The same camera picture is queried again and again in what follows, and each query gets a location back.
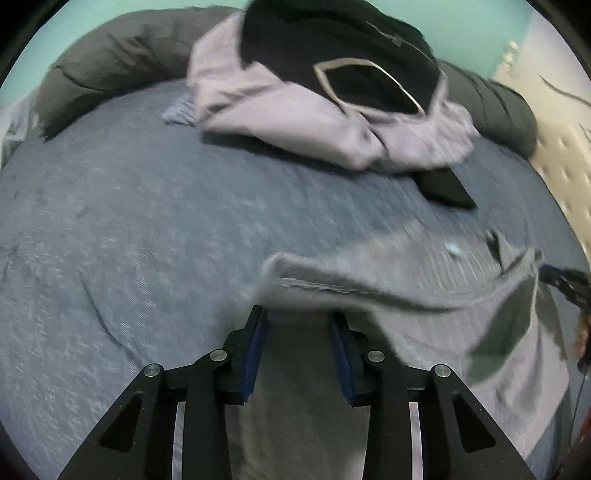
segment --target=bed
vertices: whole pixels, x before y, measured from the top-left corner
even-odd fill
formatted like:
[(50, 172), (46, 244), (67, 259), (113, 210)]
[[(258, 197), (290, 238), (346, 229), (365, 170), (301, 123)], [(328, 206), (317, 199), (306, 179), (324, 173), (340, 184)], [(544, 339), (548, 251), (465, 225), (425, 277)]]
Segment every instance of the bed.
[[(91, 111), (47, 141), (33, 131), (0, 176), (0, 317), (11, 319), (0, 322), (0, 421), (40, 480), (57, 478), (143, 365), (178, 367), (217, 348), (239, 293), (277, 251), (315, 257), (418, 219), (435, 232), (497, 229), (550, 264), (588, 269), (543, 178), (511, 150), (531, 143), (527, 115), (491, 121), (454, 167), (478, 205), (461, 210), (427, 201), (408, 176), (166, 126), (161, 113), (184, 93), (174, 76), (94, 89), (98, 99), (77, 91), (73, 105)], [(553, 297), (568, 345), (577, 311)], [(528, 457), (537, 478), (564, 452), (571, 415), (567, 395)]]

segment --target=metal screw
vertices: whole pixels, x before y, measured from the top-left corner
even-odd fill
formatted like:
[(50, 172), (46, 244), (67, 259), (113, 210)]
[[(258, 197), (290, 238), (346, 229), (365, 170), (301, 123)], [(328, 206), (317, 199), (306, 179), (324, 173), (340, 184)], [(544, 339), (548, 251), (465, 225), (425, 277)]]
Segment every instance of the metal screw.
[(160, 373), (160, 365), (158, 364), (149, 364), (146, 368), (144, 368), (144, 375), (146, 377), (155, 377)]
[(214, 362), (223, 362), (226, 358), (228, 358), (228, 353), (225, 350), (214, 350), (209, 354), (209, 358), (211, 358)]
[(368, 353), (368, 360), (370, 362), (380, 363), (384, 361), (384, 358), (386, 358), (385, 355), (379, 350), (371, 350)]
[(437, 365), (435, 367), (435, 374), (441, 378), (447, 378), (452, 374), (452, 369), (449, 368), (447, 365)]

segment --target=pillow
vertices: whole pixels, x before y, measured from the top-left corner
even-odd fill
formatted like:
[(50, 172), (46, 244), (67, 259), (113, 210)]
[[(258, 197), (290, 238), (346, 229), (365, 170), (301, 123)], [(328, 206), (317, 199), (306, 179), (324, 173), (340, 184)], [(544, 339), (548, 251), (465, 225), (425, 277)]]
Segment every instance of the pillow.
[(84, 35), (50, 67), (37, 98), (41, 133), (52, 137), (113, 96), (187, 73), (193, 44), (235, 8), (143, 10)]
[(449, 80), (449, 100), (470, 112), (483, 137), (525, 158), (533, 155), (538, 124), (519, 93), (444, 61), (439, 61), (439, 67)]

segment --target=cream tufted headboard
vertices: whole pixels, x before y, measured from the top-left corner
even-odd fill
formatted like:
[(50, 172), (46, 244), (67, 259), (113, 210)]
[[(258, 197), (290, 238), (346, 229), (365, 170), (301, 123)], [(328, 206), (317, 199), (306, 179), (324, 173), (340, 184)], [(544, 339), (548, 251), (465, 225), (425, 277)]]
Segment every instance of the cream tufted headboard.
[(538, 144), (530, 161), (591, 264), (591, 108), (556, 92), (539, 75), (516, 78), (506, 64), (493, 80), (521, 94), (533, 110)]

